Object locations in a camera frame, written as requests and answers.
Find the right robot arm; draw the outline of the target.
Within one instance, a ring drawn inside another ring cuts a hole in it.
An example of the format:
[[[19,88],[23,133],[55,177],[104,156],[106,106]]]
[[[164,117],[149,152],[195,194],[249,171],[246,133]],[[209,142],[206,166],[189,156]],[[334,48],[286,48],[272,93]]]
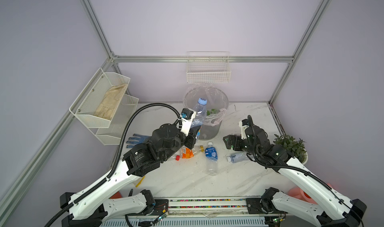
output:
[[[239,126],[240,135],[223,138],[227,149],[246,153],[250,161],[288,178],[315,201],[311,204],[269,188],[261,196],[260,211],[265,214],[289,213],[316,227],[364,226],[365,203],[335,191],[309,171],[293,153],[280,144],[271,144],[266,132],[253,123],[251,116],[240,121]]]

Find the colourful label clear bottle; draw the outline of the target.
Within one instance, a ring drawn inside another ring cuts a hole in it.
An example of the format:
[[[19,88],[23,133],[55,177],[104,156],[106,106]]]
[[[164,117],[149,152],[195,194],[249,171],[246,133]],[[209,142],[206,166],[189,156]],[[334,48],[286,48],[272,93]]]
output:
[[[197,104],[193,107],[193,110],[196,111],[196,116],[192,122],[191,128],[199,126],[200,129],[197,133],[197,139],[200,137],[201,127],[204,123],[204,120],[207,116],[207,100],[204,98],[199,98]]]

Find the white cap blue label bottle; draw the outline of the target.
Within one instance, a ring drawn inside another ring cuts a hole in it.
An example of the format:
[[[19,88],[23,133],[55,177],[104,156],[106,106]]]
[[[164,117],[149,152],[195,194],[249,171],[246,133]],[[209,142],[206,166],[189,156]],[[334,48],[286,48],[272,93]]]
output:
[[[207,160],[207,172],[211,176],[218,173],[218,154],[212,142],[208,142],[205,149],[205,157]]]

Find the yellow cap orange bottle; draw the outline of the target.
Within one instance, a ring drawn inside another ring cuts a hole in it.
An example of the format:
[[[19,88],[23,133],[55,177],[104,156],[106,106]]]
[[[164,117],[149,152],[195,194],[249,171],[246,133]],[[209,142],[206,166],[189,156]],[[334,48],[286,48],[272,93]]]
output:
[[[189,149],[184,146],[180,150],[180,156],[182,159],[190,159],[204,152],[205,149],[202,145],[195,146],[193,149]]]

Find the bright green label bottle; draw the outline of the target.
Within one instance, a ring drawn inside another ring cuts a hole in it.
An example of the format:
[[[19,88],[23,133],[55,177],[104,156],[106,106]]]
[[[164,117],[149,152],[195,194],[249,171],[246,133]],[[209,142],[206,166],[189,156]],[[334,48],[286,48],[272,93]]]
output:
[[[220,113],[220,110],[218,110],[218,109],[208,109],[207,110],[207,116],[212,115],[212,114],[218,114],[218,113]]]

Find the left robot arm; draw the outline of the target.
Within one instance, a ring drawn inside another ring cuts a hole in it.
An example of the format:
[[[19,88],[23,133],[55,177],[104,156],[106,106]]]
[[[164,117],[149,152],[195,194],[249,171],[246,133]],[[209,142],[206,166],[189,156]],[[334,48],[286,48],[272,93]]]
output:
[[[123,154],[125,139],[134,119],[142,111],[157,106],[172,110],[177,115],[176,121],[161,125],[144,142]],[[199,126],[192,127],[196,115],[196,111],[190,108],[178,112],[165,103],[150,103],[136,110],[123,130],[112,169],[84,190],[61,195],[61,210],[46,226],[50,227],[64,213],[68,215],[62,219],[63,227],[99,227],[115,216],[151,213],[156,202],[149,190],[120,201],[112,199],[112,196],[123,187],[159,168],[183,146],[192,149],[200,129]]]

